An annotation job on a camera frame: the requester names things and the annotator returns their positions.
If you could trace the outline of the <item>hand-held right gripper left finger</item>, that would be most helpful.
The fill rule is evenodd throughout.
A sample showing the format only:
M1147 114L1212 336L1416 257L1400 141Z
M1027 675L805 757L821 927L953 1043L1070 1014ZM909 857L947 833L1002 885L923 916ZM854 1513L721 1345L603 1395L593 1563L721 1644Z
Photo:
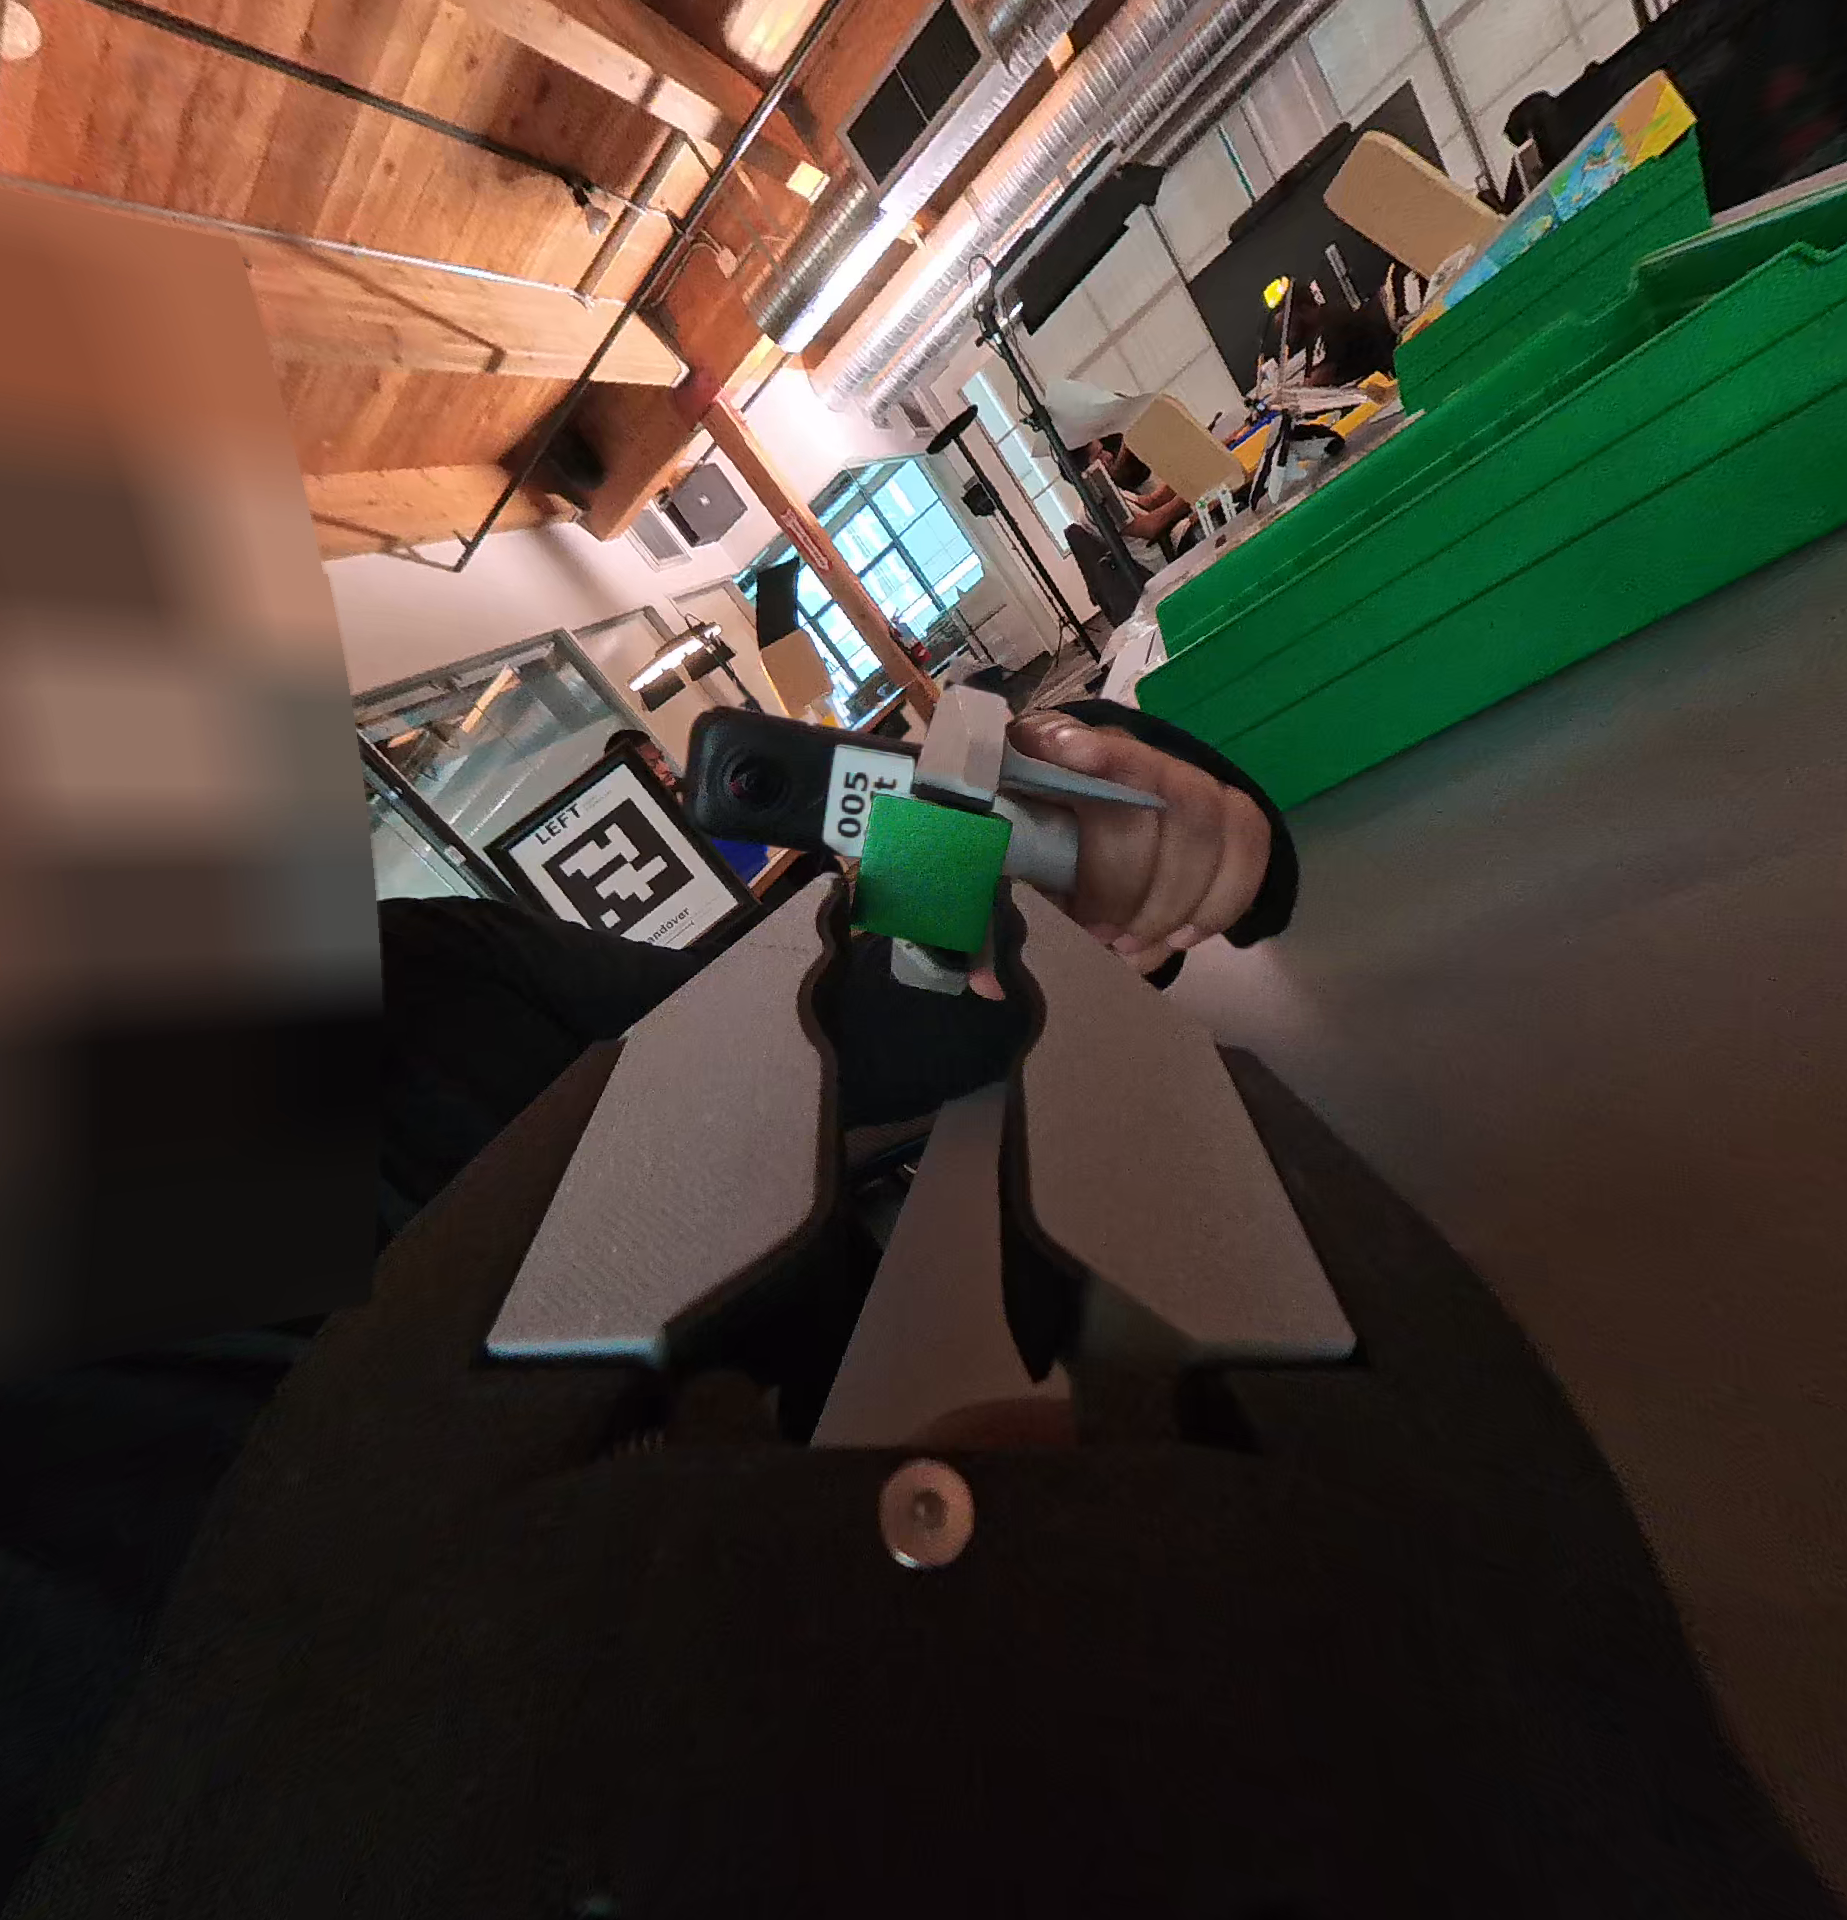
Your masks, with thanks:
M844 882L818 877L626 1032L488 1358L666 1370L814 1244L841 1186L817 1001L843 956Z

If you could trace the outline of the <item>ceiling air vent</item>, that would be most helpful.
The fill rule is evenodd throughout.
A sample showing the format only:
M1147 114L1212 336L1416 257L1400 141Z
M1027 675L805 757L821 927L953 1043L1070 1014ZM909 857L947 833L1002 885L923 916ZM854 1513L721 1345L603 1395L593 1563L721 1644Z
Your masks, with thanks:
M995 36L976 3L936 3L841 130L862 182L875 190L899 182L977 86L1001 71Z

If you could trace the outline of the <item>person's left hand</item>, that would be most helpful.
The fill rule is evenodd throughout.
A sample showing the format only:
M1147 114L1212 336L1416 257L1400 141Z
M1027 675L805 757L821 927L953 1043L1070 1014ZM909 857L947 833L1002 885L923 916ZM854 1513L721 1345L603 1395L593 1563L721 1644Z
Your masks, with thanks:
M1161 810L1079 803L1079 877L1043 891L1164 989L1207 941L1252 946L1295 916L1292 833L1262 789L1193 734L1107 701L1034 712L1016 752L1150 793Z

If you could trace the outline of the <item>black wall speaker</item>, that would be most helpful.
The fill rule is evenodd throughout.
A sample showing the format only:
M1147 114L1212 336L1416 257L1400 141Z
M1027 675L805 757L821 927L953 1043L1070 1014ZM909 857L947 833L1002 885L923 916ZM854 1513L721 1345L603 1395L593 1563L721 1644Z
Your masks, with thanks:
M687 466L662 493L662 511L670 527L696 548L721 541L743 521L743 493L713 458Z

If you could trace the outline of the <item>colourful box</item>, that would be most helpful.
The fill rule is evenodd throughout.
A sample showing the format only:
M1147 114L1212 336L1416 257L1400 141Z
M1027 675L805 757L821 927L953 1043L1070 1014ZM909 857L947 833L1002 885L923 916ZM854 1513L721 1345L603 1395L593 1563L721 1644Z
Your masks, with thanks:
M1598 204L1618 195L1626 210L1658 217L1667 208L1669 239L1710 224L1697 116L1666 69L1621 99L1561 163L1531 188L1493 235L1453 255L1432 290L1456 307L1503 277L1515 261Z

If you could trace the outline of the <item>black light stand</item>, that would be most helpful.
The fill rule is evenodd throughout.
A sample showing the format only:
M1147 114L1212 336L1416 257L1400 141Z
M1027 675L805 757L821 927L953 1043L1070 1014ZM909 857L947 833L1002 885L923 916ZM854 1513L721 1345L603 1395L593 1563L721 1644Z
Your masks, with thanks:
M982 253L966 270L964 281L966 284L959 296L962 301L961 315L976 326L977 347L995 359L998 353L995 340L997 299L991 287L991 263ZM998 385L998 377L997 368L980 368L964 384L964 398L971 398L971 406L964 408L968 419L962 419L961 435L966 430L982 430L984 441L991 447L991 451L984 455L984 461L989 463L989 466L984 466L989 473L984 489L991 497L991 508L984 511L997 517L1002 536L1023 562L1027 577L1038 584L1052 608L1062 636L1074 639L1084 658L1095 667L1102 667L1102 648L1089 629L1089 620L1070 602L1040 546L1051 528L1043 527L1042 534L1034 534L1031 528L1031 521L1038 518L1038 503L1045 493L1052 497L1054 493L1042 478L1038 478L1040 466L1035 455L1012 440L1023 422L1009 412L1008 393Z

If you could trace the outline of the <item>beige board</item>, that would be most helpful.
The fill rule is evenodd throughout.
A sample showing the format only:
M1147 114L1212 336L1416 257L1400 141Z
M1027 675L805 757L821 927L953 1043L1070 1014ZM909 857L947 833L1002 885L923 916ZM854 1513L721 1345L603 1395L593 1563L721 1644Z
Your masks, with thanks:
M1160 483L1192 505L1249 489L1240 457L1172 393L1133 400L1121 432L1126 447Z
M1325 190L1325 205L1428 281L1457 255L1481 257L1507 226L1505 213L1385 130L1354 138Z

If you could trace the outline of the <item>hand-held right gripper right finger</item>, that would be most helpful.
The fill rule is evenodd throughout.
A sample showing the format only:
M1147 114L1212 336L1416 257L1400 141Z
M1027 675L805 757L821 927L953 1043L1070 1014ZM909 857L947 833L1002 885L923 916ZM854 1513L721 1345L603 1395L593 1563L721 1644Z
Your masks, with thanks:
M1187 1374L1356 1332L1208 1031L1054 902L1009 891L1008 1298L1034 1363Z

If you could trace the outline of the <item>person's left forearm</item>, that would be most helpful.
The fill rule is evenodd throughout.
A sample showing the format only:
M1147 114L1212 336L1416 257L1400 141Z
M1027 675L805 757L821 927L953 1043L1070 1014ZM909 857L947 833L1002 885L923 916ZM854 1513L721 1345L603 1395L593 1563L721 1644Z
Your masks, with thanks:
M1029 1042L1024 1004L993 975L944 996L903 988L888 971L888 941L857 935L830 1014L847 1130L934 1115L1001 1079Z

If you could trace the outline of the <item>green block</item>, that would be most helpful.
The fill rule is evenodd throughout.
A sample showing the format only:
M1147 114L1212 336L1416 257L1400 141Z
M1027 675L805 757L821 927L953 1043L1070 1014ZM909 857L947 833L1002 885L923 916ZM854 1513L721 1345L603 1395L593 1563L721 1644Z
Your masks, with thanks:
M856 929L959 958L977 956L991 932L1012 833L997 811L876 795L856 871Z

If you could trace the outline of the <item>black studio light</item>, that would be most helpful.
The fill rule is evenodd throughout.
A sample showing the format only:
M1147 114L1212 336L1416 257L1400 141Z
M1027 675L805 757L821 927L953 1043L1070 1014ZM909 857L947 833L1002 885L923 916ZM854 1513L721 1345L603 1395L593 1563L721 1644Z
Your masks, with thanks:
M998 263L998 315L1027 332L1047 324L1124 239L1130 219L1155 205L1166 175L1166 166L1117 163L1075 182Z

